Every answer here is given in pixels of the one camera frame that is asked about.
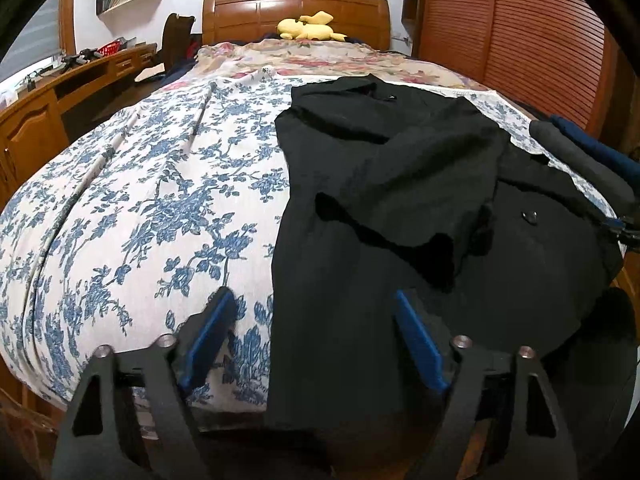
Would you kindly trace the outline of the blue floral white quilt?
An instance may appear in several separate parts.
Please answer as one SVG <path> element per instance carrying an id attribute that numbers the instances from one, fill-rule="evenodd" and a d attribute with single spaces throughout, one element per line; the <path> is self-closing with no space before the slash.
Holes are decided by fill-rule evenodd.
<path id="1" fill-rule="evenodd" d="M 290 199 L 276 119 L 294 88 L 335 79 L 256 73 L 163 89 L 25 182 L 1 215 L 1 353 L 15 376 L 65 408 L 96 347 L 147 347 L 227 287 L 235 319 L 192 403 L 267 414 L 272 259 Z M 469 100 L 616 219 L 498 96 L 406 87 Z"/>

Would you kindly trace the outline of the folded grey garment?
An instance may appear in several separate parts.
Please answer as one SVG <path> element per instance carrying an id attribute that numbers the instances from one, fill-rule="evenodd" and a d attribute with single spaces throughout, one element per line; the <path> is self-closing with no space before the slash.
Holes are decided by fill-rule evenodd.
<path id="1" fill-rule="evenodd" d="M 529 124 L 529 133 L 555 158 L 591 183 L 619 217 L 633 216 L 636 213 L 639 202 L 631 186 L 563 136 L 551 122 L 533 120 Z"/>

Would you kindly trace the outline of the yellow plush toy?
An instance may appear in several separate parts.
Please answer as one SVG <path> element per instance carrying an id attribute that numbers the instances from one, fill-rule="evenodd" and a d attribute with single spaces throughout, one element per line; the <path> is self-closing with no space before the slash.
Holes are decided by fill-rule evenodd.
<path id="1" fill-rule="evenodd" d="M 285 18 L 277 24 L 278 34 L 287 40 L 334 40 L 344 42 L 346 35 L 334 32 L 330 24 L 334 17 L 324 11 L 301 15 L 298 20 Z"/>

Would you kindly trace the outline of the black double-breasted coat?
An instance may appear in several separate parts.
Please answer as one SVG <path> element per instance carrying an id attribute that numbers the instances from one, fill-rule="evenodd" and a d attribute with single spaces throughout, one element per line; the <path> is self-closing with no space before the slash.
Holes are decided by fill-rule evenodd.
<path id="1" fill-rule="evenodd" d="M 290 199 L 272 259 L 271 425 L 406 408 L 393 319 L 404 290 L 453 334 L 548 353 L 622 267 L 572 178 L 469 100 L 375 76 L 291 98 L 276 119 Z"/>

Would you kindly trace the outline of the wooden louvered wardrobe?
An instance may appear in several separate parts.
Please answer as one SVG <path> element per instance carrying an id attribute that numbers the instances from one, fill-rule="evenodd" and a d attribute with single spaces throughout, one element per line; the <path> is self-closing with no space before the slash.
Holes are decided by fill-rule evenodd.
<path id="1" fill-rule="evenodd" d="M 634 73 L 585 0 L 405 0 L 412 54 L 614 145 Z"/>

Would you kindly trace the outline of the folded navy blue garment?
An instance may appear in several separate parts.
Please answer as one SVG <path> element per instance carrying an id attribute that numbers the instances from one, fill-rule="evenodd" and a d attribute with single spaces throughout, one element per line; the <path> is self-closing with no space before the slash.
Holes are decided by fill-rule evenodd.
<path id="1" fill-rule="evenodd" d="M 634 162 L 627 155 L 601 143 L 568 119 L 558 115 L 551 115 L 550 122 L 560 130 L 560 133 L 579 146 L 591 158 L 614 171 L 628 183 L 639 184 L 638 162 Z"/>

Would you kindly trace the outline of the red basket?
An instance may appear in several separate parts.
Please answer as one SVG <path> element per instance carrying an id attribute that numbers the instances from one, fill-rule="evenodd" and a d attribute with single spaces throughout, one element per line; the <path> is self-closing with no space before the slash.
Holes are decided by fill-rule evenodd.
<path id="1" fill-rule="evenodd" d="M 119 41 L 112 41 L 106 44 L 102 48 L 99 48 L 98 53 L 101 56 L 109 56 L 118 53 L 122 48 L 122 44 Z"/>

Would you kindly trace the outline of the long wooden desk cabinet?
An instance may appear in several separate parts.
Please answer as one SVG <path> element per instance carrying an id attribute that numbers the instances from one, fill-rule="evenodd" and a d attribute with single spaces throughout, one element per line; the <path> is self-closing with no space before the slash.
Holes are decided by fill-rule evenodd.
<path id="1" fill-rule="evenodd" d="M 155 44 L 107 55 L 50 78 L 1 112 L 1 203 L 70 145 L 63 116 L 151 64 Z"/>

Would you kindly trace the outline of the grey zebra window blind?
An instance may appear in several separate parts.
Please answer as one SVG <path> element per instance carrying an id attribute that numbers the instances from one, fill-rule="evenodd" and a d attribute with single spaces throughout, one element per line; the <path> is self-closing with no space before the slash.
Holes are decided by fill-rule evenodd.
<path id="1" fill-rule="evenodd" d="M 58 6 L 60 0 L 46 0 L 18 34 L 1 61 L 1 80 L 60 53 Z"/>

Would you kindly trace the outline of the dark wooden chair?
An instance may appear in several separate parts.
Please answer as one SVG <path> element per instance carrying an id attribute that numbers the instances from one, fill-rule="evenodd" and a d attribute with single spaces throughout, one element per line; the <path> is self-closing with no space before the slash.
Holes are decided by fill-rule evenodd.
<path id="1" fill-rule="evenodd" d="M 163 30 L 162 48 L 158 54 L 166 72 L 186 59 L 194 22 L 194 16 L 184 16 L 177 13 L 171 13 L 168 16 Z"/>

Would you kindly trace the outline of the wooden bed headboard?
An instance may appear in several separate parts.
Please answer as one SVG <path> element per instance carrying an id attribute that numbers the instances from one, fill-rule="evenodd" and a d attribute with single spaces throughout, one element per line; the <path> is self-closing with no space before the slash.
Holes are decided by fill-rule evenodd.
<path id="1" fill-rule="evenodd" d="M 390 48 L 390 7 L 386 0 L 204 0 L 202 41 L 252 42 L 277 31 L 285 18 L 324 11 L 337 32 L 368 46 Z"/>

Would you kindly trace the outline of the red floral beige blanket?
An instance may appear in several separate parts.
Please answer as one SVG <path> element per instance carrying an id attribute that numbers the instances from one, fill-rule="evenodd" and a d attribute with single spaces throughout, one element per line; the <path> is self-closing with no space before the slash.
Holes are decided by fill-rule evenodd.
<path id="1" fill-rule="evenodd" d="M 431 62 L 366 44 L 338 41 L 264 39 L 238 46 L 220 42 L 198 50 L 195 64 L 176 70 L 162 84 L 182 87 L 205 76 L 239 79 L 266 70 L 280 76 L 366 76 L 401 84 L 427 84 L 485 91 L 484 84 Z"/>

